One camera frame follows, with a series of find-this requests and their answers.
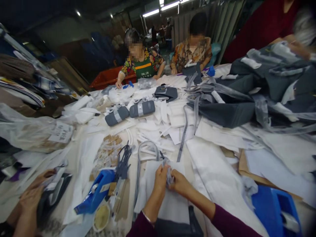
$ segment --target handwritten label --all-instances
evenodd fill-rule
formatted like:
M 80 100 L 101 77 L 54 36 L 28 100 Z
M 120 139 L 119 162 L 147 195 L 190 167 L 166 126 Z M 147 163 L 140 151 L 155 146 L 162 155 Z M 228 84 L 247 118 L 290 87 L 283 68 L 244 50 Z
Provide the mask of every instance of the handwritten label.
M 53 134 L 48 139 L 53 142 L 68 143 L 72 136 L 73 126 L 57 121 Z

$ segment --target ceiling light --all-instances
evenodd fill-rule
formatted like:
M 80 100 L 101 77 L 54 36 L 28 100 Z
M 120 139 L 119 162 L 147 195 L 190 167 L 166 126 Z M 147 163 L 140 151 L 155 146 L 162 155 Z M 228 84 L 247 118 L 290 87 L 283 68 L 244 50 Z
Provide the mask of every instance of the ceiling light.
M 180 4 L 188 2 L 188 1 L 191 1 L 191 0 L 182 0 L 182 1 L 180 1 Z
M 180 1 L 177 1 L 177 2 L 174 2 L 174 3 L 172 3 L 172 4 L 163 6 L 163 7 L 161 8 L 161 11 L 165 11 L 165 10 L 167 10 L 167 9 L 169 9 L 169 8 L 176 7 L 179 3 L 180 3 Z
M 148 13 L 145 13 L 144 15 L 143 15 L 143 17 L 148 17 L 148 16 L 151 16 L 151 15 L 154 15 L 154 14 L 157 14 L 157 13 L 159 13 L 159 9 L 156 9 L 156 10 L 154 10 L 154 11 L 152 11 L 152 12 L 148 12 Z

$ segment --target blue plastic container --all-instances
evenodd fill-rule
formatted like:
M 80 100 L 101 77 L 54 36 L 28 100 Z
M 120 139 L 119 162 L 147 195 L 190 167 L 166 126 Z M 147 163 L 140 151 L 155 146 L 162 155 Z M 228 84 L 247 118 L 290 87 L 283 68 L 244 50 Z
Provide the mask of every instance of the blue plastic container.
M 270 237 L 299 237 L 302 236 L 302 228 L 296 212 L 294 201 L 288 193 L 258 185 L 258 193 L 252 195 L 252 204 L 263 226 Z M 283 226 L 281 211 L 292 215 L 300 226 L 300 232 L 295 233 Z
M 77 215 L 84 213 L 94 213 L 98 208 L 102 200 L 109 193 L 110 183 L 114 181 L 115 171 L 113 170 L 102 170 L 98 177 L 95 179 L 92 187 L 98 184 L 98 187 L 92 193 L 92 187 L 89 194 L 86 196 L 84 201 L 74 208 Z

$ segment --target blue tape dispenser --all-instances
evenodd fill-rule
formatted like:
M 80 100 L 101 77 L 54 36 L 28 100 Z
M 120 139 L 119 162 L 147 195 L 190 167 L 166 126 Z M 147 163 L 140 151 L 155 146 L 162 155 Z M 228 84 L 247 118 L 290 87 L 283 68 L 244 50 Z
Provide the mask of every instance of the blue tape dispenser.
M 89 194 L 81 204 L 74 208 L 77 215 L 94 213 L 102 200 L 109 193 L 110 184 L 114 181 L 115 171 L 102 170 L 95 179 Z

